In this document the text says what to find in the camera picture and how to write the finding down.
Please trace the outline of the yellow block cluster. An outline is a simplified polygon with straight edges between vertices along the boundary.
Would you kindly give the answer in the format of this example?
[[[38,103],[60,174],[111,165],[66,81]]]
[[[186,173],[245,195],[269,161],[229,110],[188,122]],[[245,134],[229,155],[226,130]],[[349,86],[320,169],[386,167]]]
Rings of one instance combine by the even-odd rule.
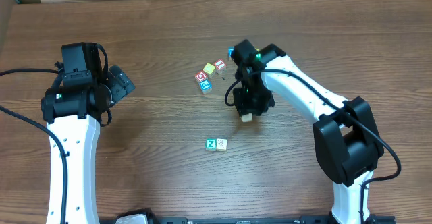
[[[203,71],[209,78],[212,78],[216,74],[216,67],[213,64],[207,63]]]
[[[241,115],[240,119],[242,120],[242,122],[249,122],[253,120],[253,114],[249,113],[249,114],[245,114],[245,115]]]

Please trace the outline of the white picture block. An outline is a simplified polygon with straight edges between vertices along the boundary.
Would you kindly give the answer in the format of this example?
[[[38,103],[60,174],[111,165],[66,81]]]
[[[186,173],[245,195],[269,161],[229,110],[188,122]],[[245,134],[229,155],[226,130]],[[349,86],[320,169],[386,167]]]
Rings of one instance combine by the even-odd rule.
[[[217,151],[225,152],[227,150],[227,139],[218,138],[217,139],[216,150]]]

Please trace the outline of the green letter Z block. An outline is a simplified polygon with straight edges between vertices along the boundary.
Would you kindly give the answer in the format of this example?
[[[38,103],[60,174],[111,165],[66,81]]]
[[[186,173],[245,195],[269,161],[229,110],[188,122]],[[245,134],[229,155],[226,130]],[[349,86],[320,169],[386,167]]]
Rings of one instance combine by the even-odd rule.
[[[217,139],[216,138],[207,138],[206,143],[205,143],[205,150],[216,151],[217,150]]]

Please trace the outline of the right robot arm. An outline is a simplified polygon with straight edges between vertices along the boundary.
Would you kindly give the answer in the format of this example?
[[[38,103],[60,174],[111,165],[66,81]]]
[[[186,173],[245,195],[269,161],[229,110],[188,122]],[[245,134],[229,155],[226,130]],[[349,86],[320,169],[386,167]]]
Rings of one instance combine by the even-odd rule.
[[[229,56],[241,83],[232,90],[233,105],[243,122],[274,107],[273,95],[278,94],[312,124],[316,159],[333,182],[329,222],[376,223],[367,207],[368,190],[361,186],[372,178],[384,153],[369,104],[325,89],[274,44],[258,50],[244,40]]]

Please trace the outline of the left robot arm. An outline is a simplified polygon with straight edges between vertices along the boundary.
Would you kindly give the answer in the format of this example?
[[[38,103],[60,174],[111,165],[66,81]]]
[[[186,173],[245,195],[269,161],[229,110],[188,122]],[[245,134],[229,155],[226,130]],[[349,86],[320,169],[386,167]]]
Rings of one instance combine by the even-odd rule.
[[[99,223],[95,160],[100,121],[77,113],[47,122],[51,172],[47,223]]]

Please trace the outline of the red letter I block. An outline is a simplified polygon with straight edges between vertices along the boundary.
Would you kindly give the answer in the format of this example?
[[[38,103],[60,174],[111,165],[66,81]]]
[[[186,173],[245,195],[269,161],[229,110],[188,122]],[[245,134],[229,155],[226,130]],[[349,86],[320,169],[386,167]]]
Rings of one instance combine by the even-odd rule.
[[[213,63],[213,65],[215,66],[218,74],[223,74],[227,69],[226,63],[222,59],[218,59]]]

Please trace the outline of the blue letter P block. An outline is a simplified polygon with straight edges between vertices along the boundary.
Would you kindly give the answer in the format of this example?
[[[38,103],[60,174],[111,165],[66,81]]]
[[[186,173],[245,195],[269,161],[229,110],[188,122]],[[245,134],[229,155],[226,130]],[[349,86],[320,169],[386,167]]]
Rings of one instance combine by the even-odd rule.
[[[202,82],[199,82],[198,85],[199,85],[203,94],[207,94],[207,93],[211,92],[213,89],[212,84],[208,79],[203,80]]]

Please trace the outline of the blue letter block top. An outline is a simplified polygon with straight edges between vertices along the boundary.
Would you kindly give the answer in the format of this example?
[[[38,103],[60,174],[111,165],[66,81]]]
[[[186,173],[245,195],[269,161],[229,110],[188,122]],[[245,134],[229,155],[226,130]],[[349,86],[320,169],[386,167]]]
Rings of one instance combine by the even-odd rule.
[[[234,51],[234,48],[230,47],[229,50],[228,50],[228,57],[227,57],[228,61],[232,60],[232,53],[233,53],[233,51]]]

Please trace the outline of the red letter Q block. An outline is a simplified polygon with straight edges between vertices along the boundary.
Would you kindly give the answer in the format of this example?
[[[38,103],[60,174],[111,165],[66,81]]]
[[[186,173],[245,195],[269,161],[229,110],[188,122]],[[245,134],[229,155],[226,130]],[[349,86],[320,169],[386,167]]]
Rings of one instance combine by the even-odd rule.
[[[207,74],[204,71],[201,70],[201,71],[199,71],[198,73],[195,74],[194,78],[195,78],[195,80],[198,83],[201,83],[204,80],[207,80],[208,76],[207,76]]]

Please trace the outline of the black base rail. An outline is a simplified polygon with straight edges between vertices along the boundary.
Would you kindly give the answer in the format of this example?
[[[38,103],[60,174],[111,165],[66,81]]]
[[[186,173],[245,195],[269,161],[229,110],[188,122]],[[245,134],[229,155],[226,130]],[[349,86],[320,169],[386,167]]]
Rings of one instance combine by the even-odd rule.
[[[122,213],[114,218],[99,218],[99,223],[150,224],[331,224],[337,223],[332,214],[302,215],[296,218],[213,218],[188,219],[186,217],[157,217],[150,208]]]

